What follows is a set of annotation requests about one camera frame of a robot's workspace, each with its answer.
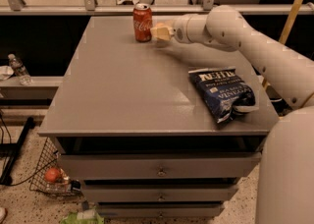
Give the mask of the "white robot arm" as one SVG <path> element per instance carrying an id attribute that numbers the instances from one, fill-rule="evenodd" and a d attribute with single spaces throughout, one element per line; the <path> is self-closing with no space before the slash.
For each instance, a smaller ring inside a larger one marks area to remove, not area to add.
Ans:
<path id="1" fill-rule="evenodd" d="M 151 32 L 163 40 L 232 47 L 292 108 L 266 138 L 255 223 L 314 224 L 314 62 L 257 31 L 227 5 L 174 18 Z"/>

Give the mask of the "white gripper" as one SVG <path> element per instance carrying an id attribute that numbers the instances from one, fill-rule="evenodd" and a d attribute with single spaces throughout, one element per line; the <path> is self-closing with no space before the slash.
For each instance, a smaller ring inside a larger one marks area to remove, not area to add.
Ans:
<path id="1" fill-rule="evenodd" d="M 187 25 L 191 15 L 183 15 L 166 21 L 162 27 L 154 27 L 150 30 L 151 35 L 159 40 L 170 41 L 172 37 L 179 43 L 190 43 L 187 36 Z"/>

